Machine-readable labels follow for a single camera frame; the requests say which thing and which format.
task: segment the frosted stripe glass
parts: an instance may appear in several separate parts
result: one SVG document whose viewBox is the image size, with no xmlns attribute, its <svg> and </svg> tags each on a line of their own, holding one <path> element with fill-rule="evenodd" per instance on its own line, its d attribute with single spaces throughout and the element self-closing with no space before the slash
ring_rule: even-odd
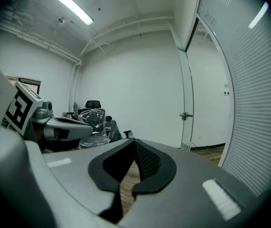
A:
<svg viewBox="0 0 271 228">
<path fill-rule="evenodd" d="M 271 9 L 249 28 L 264 4 L 201 0 L 198 9 L 223 50 L 234 88 L 234 130 L 222 168 L 256 195 L 271 188 Z"/>
</svg>

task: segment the white strip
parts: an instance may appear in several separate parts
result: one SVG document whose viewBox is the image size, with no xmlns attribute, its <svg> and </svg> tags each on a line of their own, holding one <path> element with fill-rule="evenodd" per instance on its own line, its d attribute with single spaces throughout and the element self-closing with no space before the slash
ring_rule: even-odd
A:
<svg viewBox="0 0 271 228">
<path fill-rule="evenodd" d="M 264 5 L 262 6 L 260 12 L 258 12 L 257 16 L 253 19 L 253 21 L 250 23 L 248 28 L 252 29 L 253 27 L 256 26 L 256 24 L 260 21 L 260 19 L 263 17 L 263 15 L 266 13 L 269 5 L 267 2 L 264 2 Z"/>
<path fill-rule="evenodd" d="M 87 25 L 93 23 L 93 20 L 72 0 L 59 0 L 65 4 L 74 14 L 76 14 Z"/>
<path fill-rule="evenodd" d="M 57 167 L 57 166 L 61 166 L 61 165 L 67 165 L 71 162 L 72 162 L 72 160 L 70 158 L 65 158 L 63 160 L 49 162 L 49 163 L 47 163 L 47 165 L 49 168 L 53 168 L 53 167 Z"/>
<path fill-rule="evenodd" d="M 241 208 L 228 196 L 215 180 L 207 180 L 202 186 L 225 221 L 241 212 Z"/>
</svg>

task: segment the chair headrest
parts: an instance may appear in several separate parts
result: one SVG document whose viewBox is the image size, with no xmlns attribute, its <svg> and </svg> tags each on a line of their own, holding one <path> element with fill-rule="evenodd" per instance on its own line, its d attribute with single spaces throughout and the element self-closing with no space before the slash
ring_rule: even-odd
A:
<svg viewBox="0 0 271 228">
<path fill-rule="evenodd" d="M 99 101 L 87 101 L 86 108 L 101 108 L 101 103 Z"/>
</svg>

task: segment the white ceiling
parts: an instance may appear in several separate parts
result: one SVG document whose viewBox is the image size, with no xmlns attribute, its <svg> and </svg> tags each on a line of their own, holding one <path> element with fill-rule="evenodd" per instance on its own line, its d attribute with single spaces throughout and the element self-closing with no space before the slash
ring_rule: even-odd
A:
<svg viewBox="0 0 271 228">
<path fill-rule="evenodd" d="M 46 39 L 79 55 L 88 42 L 84 53 L 97 47 L 92 39 L 109 50 L 109 43 L 132 34 L 168 29 L 168 22 L 173 23 L 173 8 L 171 0 L 73 0 L 93 19 L 91 25 L 83 23 L 72 11 L 58 0 L 13 0 L 15 11 L 24 12 L 33 17 L 32 25 L 15 19 L 11 22 L 30 33 L 36 33 Z M 148 19 L 123 28 L 109 30 Z"/>
</svg>

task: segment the baseboard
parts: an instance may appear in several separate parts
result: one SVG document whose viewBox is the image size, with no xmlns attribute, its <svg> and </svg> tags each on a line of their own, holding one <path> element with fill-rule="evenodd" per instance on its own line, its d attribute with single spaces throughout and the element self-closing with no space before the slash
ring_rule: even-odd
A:
<svg viewBox="0 0 271 228">
<path fill-rule="evenodd" d="M 225 146 L 225 143 L 220 143 L 220 144 L 216 144 L 216 145 L 209 145 L 209 146 L 190 147 L 190 151 L 193 151 L 193 150 L 210 150 L 210 149 L 219 148 L 219 147 L 223 147 L 223 146 Z"/>
</svg>

